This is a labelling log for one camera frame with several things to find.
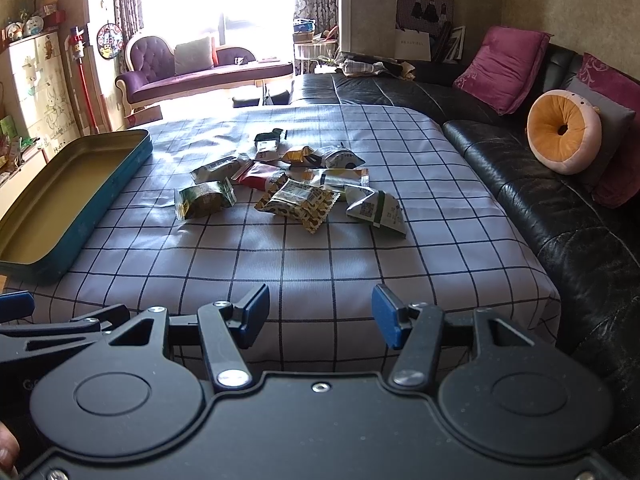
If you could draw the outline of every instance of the red vacuum cleaner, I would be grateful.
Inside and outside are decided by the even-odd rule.
[[[84,57],[84,30],[80,30],[79,27],[71,28],[71,36],[69,37],[69,45],[71,47],[71,53],[75,61],[78,62],[78,72],[80,73],[80,81],[82,82],[82,91],[84,92],[84,99],[86,100],[86,107],[89,110],[89,121],[92,134],[99,134],[98,125],[95,122],[94,109],[91,106],[91,99],[89,99],[89,91],[86,87],[86,80],[84,78],[84,66],[82,65],[82,58]]]

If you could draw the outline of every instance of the checkered bedsheet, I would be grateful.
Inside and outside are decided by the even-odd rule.
[[[366,160],[371,187],[401,199],[406,239],[357,223],[338,203],[315,234],[254,209],[261,192],[236,187],[238,204],[179,222],[174,188],[217,158],[250,152],[255,134],[289,131],[286,146],[343,142]],[[329,105],[261,107],[206,120],[150,126],[154,153],[113,203],[77,261],[53,285],[30,290],[29,322],[60,322],[104,304],[133,312],[161,304],[194,314],[237,301],[267,283],[271,313],[245,352],[256,368],[386,370],[393,355],[371,318],[370,295],[386,283],[402,300],[449,311],[492,306],[553,341],[560,303],[551,280],[503,209],[442,135],[412,110]],[[178,349],[202,371],[198,349]],[[459,351],[441,360],[455,366]]]

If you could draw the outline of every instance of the gray pillow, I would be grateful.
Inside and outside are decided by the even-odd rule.
[[[628,133],[629,126],[631,126],[636,117],[636,112],[619,105],[602,94],[594,92],[575,77],[571,79],[566,90],[584,97],[593,106],[600,109],[600,121],[602,122],[602,145],[600,151],[586,170],[575,175],[591,191],[600,180],[604,170],[607,169],[622,140]]]
[[[190,74],[213,67],[211,38],[201,38],[175,46],[175,75]]]

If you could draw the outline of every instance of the decorative plate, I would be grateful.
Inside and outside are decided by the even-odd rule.
[[[122,31],[115,23],[107,23],[98,31],[98,52],[104,59],[113,59],[124,46]]]
[[[6,28],[6,35],[9,41],[18,41],[22,39],[22,25],[20,23],[11,23]]]
[[[35,36],[44,29],[44,20],[40,16],[33,16],[24,24],[25,36]]]

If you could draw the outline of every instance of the purple chaise lounge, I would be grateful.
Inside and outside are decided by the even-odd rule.
[[[175,75],[172,47],[163,38],[149,36],[141,30],[125,50],[130,72],[116,78],[125,115],[167,99],[248,84],[262,86],[274,79],[293,76],[291,62],[257,62],[249,50],[238,46],[219,46],[216,51],[217,67]],[[239,57],[244,58],[242,65],[236,65]]]

